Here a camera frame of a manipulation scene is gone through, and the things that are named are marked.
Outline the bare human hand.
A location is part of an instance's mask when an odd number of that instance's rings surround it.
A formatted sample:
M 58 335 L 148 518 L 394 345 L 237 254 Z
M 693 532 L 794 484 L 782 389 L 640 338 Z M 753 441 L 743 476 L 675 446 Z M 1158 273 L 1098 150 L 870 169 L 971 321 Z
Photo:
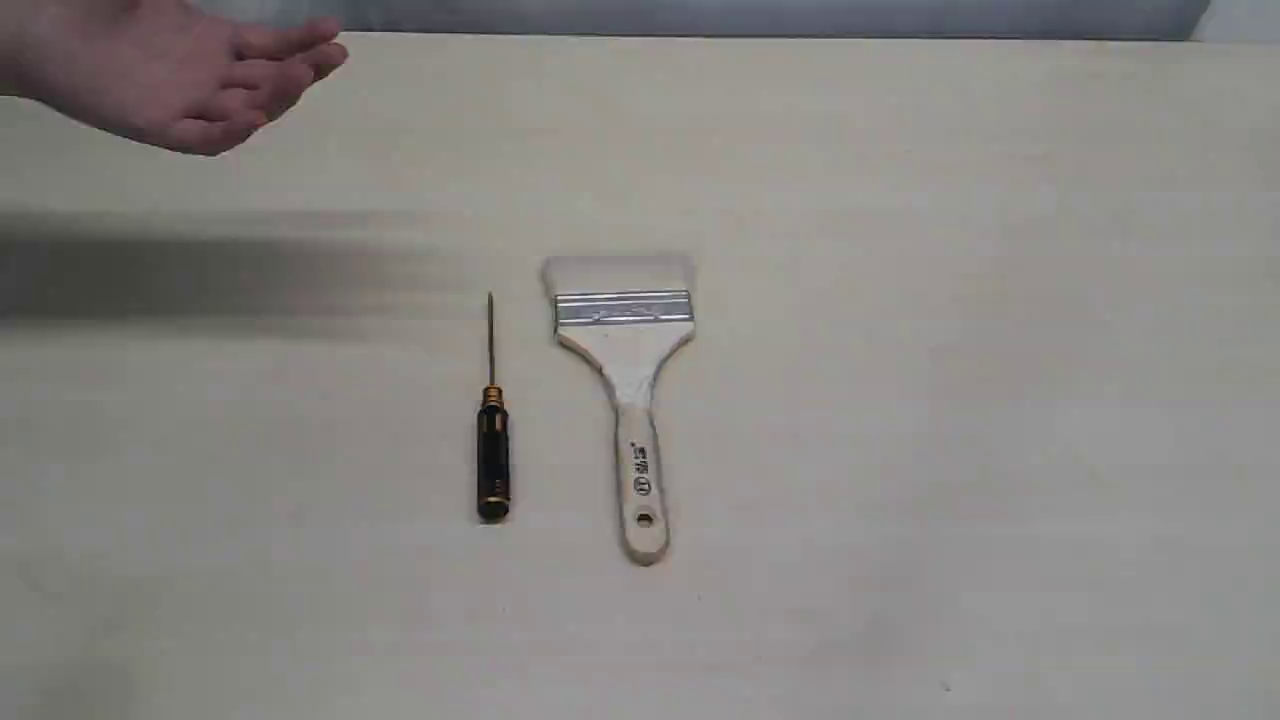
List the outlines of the bare human hand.
M 271 27 L 187 1 L 5 1 L 3 95 L 136 143 L 214 158 L 348 60 L 330 18 Z

